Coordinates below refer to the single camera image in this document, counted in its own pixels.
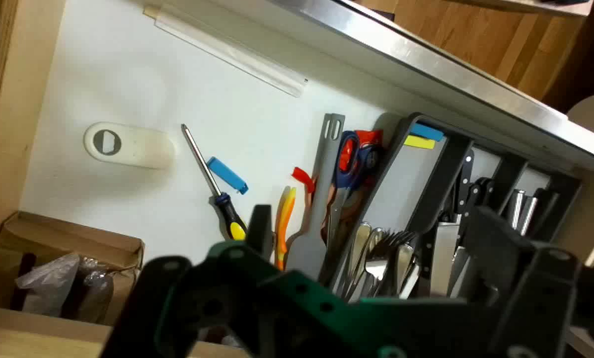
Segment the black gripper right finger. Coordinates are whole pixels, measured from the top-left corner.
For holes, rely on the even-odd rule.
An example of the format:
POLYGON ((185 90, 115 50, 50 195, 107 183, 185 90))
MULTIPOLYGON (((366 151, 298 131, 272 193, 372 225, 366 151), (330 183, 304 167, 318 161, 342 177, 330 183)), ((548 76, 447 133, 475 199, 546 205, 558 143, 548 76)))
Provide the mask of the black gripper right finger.
POLYGON ((439 314, 433 358, 560 358, 578 259, 536 247, 487 207, 471 211, 465 247, 495 294, 487 302, 449 304, 439 314))

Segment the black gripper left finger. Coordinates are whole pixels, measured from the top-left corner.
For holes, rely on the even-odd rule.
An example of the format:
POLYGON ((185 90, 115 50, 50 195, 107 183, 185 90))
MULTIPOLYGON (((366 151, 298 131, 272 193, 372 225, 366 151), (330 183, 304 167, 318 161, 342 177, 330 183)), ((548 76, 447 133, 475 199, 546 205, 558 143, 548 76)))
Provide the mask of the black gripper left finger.
POLYGON ((211 326, 260 354, 258 286, 278 271, 242 243, 215 245, 201 265, 159 257, 143 267, 101 358, 185 358, 211 326))

